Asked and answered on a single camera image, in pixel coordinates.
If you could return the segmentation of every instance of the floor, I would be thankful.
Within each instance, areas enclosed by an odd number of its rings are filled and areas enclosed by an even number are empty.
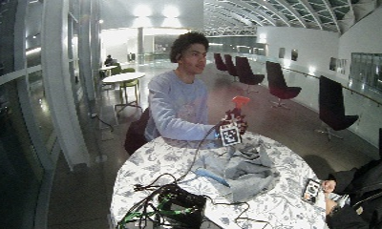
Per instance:
[[[175,68],[177,65],[162,61],[138,66],[126,64],[138,72],[145,72],[141,79],[141,105],[147,104],[147,84],[159,73]],[[217,123],[225,112],[233,109],[233,98],[249,96],[251,101],[242,108],[249,122],[249,131],[259,133],[282,142],[309,162],[319,178],[326,178],[333,171],[347,170],[366,164],[371,158],[367,152],[377,154],[378,149],[350,131],[339,132],[343,140],[318,133],[321,121],[318,114],[294,101],[286,104],[290,110],[271,108],[271,100],[277,98],[266,87],[258,85],[258,93],[246,94],[246,88],[233,77],[207,64],[199,78],[205,81],[209,91],[209,122]],[[117,90],[102,89],[91,111],[97,116],[83,123],[93,164],[90,167],[78,165],[74,172],[69,169],[61,155],[53,183],[49,210],[50,229],[109,229],[109,207],[114,192],[114,182],[129,154],[125,151],[125,134],[131,121],[141,116],[141,109],[127,107],[118,114],[114,105],[119,101]]]

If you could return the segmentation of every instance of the curly hair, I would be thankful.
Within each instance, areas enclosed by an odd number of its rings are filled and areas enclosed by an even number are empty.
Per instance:
[[[191,31],[189,33],[182,34],[174,42],[174,46],[170,51],[170,60],[173,63],[178,63],[183,52],[190,48],[194,44],[205,45],[205,49],[209,48],[209,41],[205,35],[199,32]]]

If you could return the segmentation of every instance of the gray cloth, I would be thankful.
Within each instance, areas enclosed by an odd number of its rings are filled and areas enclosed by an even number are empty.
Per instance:
[[[209,178],[219,193],[231,202],[247,201],[273,189],[279,174],[263,146],[259,146],[259,151],[235,150],[231,159],[225,156],[206,156],[205,168],[230,184],[227,187],[218,180]]]

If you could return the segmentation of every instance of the red chair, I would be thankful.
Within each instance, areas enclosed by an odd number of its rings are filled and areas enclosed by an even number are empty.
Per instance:
[[[359,117],[345,115],[342,84],[323,75],[319,77],[318,103],[319,119],[329,125],[327,130],[319,132],[329,135],[329,140],[331,140],[331,136],[342,139],[341,136],[331,133],[330,128],[334,131],[345,130],[357,122]]]
[[[227,65],[226,65],[226,63],[225,63],[222,57],[221,57],[221,53],[215,53],[215,54],[214,54],[214,60],[215,60],[217,69],[218,69],[219,71],[222,71],[222,72],[223,72],[223,71],[227,71],[229,68],[227,68]]]
[[[293,99],[297,95],[301,94],[301,87],[290,87],[286,84],[285,75],[282,71],[282,66],[279,63],[266,61],[266,70],[267,70],[267,81],[269,81],[269,91],[273,95],[279,98],[278,102],[273,102],[275,105],[274,108],[283,107],[289,109],[282,99]]]
[[[238,72],[237,72],[237,67],[233,64],[233,56],[230,54],[225,54],[225,58],[226,58],[229,74],[233,76],[233,81],[235,82],[238,78]]]
[[[258,85],[263,81],[265,74],[254,74],[247,57],[238,56],[235,58],[235,67],[239,75],[239,82],[247,84],[247,94],[250,92],[258,93],[259,91],[250,91],[250,86]]]

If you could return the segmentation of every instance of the person sitting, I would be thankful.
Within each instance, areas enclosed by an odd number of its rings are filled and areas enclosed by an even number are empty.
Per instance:
[[[114,59],[113,59],[113,56],[111,55],[107,55],[107,58],[105,60],[105,66],[109,67],[114,64]]]
[[[330,174],[322,188],[330,229],[382,228],[382,159]],[[331,200],[331,193],[347,195],[350,203]]]
[[[178,140],[202,140],[214,125],[207,124],[207,88],[202,79],[209,42],[202,33],[189,32],[178,37],[170,58],[175,70],[155,76],[150,87],[150,120],[147,141],[161,135]],[[215,138],[215,131],[206,139]]]

